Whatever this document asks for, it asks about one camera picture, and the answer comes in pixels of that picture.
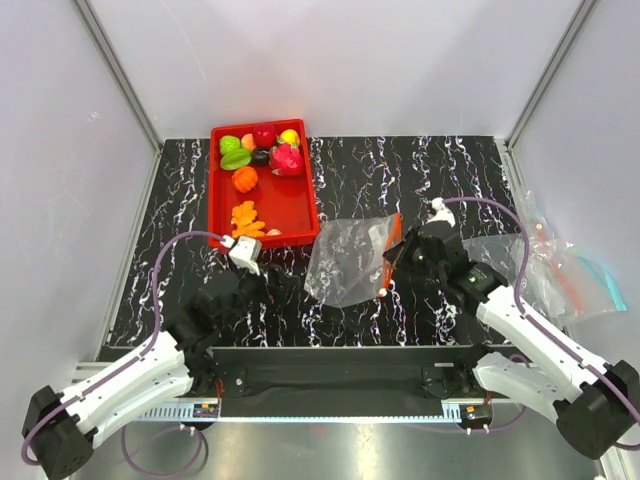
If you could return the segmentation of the pink dragon fruit toy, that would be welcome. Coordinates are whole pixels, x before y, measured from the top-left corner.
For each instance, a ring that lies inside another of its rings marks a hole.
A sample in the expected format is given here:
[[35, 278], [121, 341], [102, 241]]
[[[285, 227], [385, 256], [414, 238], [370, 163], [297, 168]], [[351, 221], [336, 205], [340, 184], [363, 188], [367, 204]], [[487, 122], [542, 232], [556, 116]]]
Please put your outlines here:
[[294, 177], [304, 173], [304, 159], [296, 145], [282, 143], [270, 150], [269, 166], [278, 176]]

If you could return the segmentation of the clear bag orange zipper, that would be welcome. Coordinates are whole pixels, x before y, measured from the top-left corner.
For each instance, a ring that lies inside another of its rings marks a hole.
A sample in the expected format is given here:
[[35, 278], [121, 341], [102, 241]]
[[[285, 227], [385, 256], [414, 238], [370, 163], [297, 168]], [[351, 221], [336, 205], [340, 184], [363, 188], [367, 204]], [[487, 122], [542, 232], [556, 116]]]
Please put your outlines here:
[[401, 240], [399, 213], [324, 223], [313, 244], [305, 291], [334, 308], [384, 297], [393, 275], [384, 253]]

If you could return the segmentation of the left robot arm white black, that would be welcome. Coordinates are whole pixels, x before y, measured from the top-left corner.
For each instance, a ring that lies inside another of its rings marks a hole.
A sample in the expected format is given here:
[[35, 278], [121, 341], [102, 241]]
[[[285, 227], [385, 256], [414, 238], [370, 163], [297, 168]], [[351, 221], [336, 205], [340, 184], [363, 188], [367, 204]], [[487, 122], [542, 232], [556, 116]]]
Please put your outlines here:
[[62, 392], [38, 390], [22, 428], [27, 458], [47, 478], [65, 479], [143, 413], [174, 397], [216, 393], [221, 380], [213, 350], [223, 331], [254, 304], [286, 299], [286, 283], [275, 265], [258, 274], [237, 267], [219, 272], [168, 316], [156, 338]]

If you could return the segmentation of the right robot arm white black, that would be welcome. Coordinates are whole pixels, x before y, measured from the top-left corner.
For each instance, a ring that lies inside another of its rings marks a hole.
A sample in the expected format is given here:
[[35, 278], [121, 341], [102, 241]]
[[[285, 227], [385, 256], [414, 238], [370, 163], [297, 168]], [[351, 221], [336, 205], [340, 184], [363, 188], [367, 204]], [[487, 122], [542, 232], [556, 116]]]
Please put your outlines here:
[[452, 303], [534, 364], [517, 366], [482, 347], [478, 359], [454, 371], [463, 395], [486, 390], [522, 404], [554, 423], [575, 451], [592, 460], [619, 447], [638, 423], [638, 371], [624, 360], [611, 364], [565, 335], [491, 265], [470, 259], [449, 222], [411, 229], [384, 258], [397, 271], [435, 281]]

